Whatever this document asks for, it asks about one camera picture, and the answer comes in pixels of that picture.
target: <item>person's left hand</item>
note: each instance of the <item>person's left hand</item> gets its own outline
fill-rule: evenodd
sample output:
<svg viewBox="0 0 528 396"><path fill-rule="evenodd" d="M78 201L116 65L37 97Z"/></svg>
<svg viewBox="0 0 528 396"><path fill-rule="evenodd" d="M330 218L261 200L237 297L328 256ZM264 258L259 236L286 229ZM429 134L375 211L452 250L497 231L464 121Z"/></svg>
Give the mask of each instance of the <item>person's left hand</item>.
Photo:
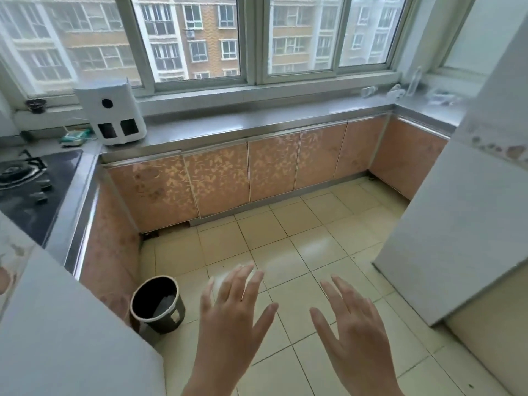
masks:
<svg viewBox="0 0 528 396"><path fill-rule="evenodd" d="M181 396L230 396L251 364L279 307L271 303L253 326L255 302L264 273L256 271L246 287L252 269L250 264L230 272L222 282L214 306L211 305L213 278L202 292L196 359Z"/></svg>

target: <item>cabinet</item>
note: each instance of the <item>cabinet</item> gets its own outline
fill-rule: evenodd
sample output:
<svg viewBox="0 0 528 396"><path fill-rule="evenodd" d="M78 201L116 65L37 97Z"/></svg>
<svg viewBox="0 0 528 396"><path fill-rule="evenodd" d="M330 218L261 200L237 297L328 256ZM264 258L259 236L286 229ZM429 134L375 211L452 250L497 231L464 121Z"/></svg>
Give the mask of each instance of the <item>cabinet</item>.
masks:
<svg viewBox="0 0 528 396"><path fill-rule="evenodd" d="M407 199L412 199L447 140L392 118L370 171Z"/></svg>
<svg viewBox="0 0 528 396"><path fill-rule="evenodd" d="M301 133L295 189L332 180L346 128L342 123Z"/></svg>
<svg viewBox="0 0 528 396"><path fill-rule="evenodd" d="M299 139L292 133L248 143L252 202L294 189Z"/></svg>
<svg viewBox="0 0 528 396"><path fill-rule="evenodd" d="M139 285L139 234L104 178L95 208L79 281L128 324Z"/></svg>
<svg viewBox="0 0 528 396"><path fill-rule="evenodd" d="M334 179L366 171L378 145L386 115L349 122Z"/></svg>
<svg viewBox="0 0 528 396"><path fill-rule="evenodd" d="M201 217L249 202L247 151L242 143L185 156Z"/></svg>
<svg viewBox="0 0 528 396"><path fill-rule="evenodd" d="M182 156L110 168L108 173L140 232L198 217Z"/></svg>

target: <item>window pane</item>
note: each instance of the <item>window pane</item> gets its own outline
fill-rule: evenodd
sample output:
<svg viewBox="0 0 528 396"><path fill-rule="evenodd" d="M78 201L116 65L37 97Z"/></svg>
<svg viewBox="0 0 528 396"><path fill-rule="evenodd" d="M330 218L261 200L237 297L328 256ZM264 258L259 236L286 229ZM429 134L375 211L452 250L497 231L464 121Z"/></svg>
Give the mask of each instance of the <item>window pane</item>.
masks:
<svg viewBox="0 0 528 396"><path fill-rule="evenodd" d="M475 0L444 66L488 76L528 12L528 0Z"/></svg>
<svg viewBox="0 0 528 396"><path fill-rule="evenodd" d="M330 69L343 0L270 0L268 74Z"/></svg>
<svg viewBox="0 0 528 396"><path fill-rule="evenodd" d="M155 81L240 75L236 1L134 1Z"/></svg>
<svg viewBox="0 0 528 396"><path fill-rule="evenodd" d="M406 0L352 0L339 66L383 64Z"/></svg>
<svg viewBox="0 0 528 396"><path fill-rule="evenodd" d="M0 0L0 26L1 57L30 98L72 93L77 81L141 85L114 0Z"/></svg>

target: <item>tile floor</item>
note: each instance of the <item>tile floor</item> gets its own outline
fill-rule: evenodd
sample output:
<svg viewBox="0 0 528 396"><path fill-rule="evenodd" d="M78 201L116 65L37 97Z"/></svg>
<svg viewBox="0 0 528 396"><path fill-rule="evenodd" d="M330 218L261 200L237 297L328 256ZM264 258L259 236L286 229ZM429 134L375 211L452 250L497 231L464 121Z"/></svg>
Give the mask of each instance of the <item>tile floor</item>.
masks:
<svg viewBox="0 0 528 396"><path fill-rule="evenodd" d="M406 396L507 395L445 328L426 326L371 264L407 204L382 182L360 178L198 227L170 228L145 242L142 275L174 276L187 307L184 324L156 345L168 396L180 395L191 372L208 278L216 278L216 297L226 274L250 262L265 272L255 319L272 301L279 311L234 396L347 395L308 312L319 307L335 322L318 283L331 273L377 306Z"/></svg>

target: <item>white appliance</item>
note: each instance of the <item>white appliance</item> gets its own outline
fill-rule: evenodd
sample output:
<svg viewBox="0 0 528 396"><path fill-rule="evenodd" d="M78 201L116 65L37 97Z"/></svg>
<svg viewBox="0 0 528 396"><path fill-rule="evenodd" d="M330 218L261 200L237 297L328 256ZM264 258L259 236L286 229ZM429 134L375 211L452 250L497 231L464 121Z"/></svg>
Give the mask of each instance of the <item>white appliance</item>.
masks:
<svg viewBox="0 0 528 396"><path fill-rule="evenodd" d="M527 38L525 19L374 261L429 325L528 256Z"/></svg>
<svg viewBox="0 0 528 396"><path fill-rule="evenodd" d="M79 83L73 91L104 145L129 143L147 135L128 79Z"/></svg>

